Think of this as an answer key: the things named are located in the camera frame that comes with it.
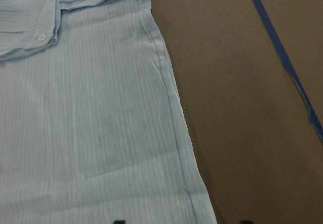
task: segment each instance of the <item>light blue shirt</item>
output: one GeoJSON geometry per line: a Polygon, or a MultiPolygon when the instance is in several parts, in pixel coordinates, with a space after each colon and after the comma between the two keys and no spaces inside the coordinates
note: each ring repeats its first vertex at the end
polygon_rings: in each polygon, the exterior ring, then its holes
{"type": "Polygon", "coordinates": [[[0,223],[214,224],[150,0],[0,0],[0,223]]]}

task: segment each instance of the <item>brown cardboard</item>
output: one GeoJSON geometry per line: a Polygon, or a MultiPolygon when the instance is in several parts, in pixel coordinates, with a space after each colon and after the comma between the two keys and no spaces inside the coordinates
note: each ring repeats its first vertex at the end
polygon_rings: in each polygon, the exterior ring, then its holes
{"type": "MultiPolygon", "coordinates": [[[[219,224],[323,223],[323,146],[252,0],[151,0],[219,224]]],[[[262,0],[323,121],[323,0],[262,0]]]]}

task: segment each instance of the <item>blue tape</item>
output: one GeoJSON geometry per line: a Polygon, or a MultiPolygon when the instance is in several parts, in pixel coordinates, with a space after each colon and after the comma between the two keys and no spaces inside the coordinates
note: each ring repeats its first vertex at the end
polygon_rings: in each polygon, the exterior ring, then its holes
{"type": "Polygon", "coordinates": [[[305,89],[301,83],[301,81],[299,80],[297,73],[283,47],[282,42],[280,41],[278,34],[261,2],[261,0],[253,0],[253,3],[260,15],[260,18],[262,20],[263,25],[266,28],[266,31],[269,35],[269,37],[271,38],[275,50],[278,54],[278,56],[280,57],[281,61],[282,61],[282,65],[285,68],[285,70],[288,72],[288,74],[291,76],[292,80],[294,81],[300,95],[303,98],[303,101],[305,103],[305,106],[307,108],[308,111],[308,115],[309,115],[309,121],[311,122],[311,124],[313,125],[314,129],[316,130],[316,133],[319,137],[319,139],[321,140],[321,143],[323,144],[323,128],[321,123],[319,122],[319,119],[315,113],[315,110],[305,92],[305,89]]]}

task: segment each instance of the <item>white button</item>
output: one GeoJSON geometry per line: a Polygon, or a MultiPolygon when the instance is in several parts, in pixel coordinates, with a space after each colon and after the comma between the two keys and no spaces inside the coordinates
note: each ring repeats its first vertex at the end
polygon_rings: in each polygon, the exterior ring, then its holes
{"type": "Polygon", "coordinates": [[[38,41],[44,41],[45,39],[46,39],[46,35],[45,34],[40,34],[39,36],[38,36],[38,41]]]}

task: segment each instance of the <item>table surface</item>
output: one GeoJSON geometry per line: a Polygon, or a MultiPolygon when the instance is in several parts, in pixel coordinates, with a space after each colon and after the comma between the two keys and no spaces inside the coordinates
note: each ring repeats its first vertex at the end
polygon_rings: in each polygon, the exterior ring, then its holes
{"type": "MultiPolygon", "coordinates": [[[[323,146],[252,0],[151,0],[219,224],[323,223],[323,146]]],[[[323,121],[323,0],[262,0],[323,121]]]]}

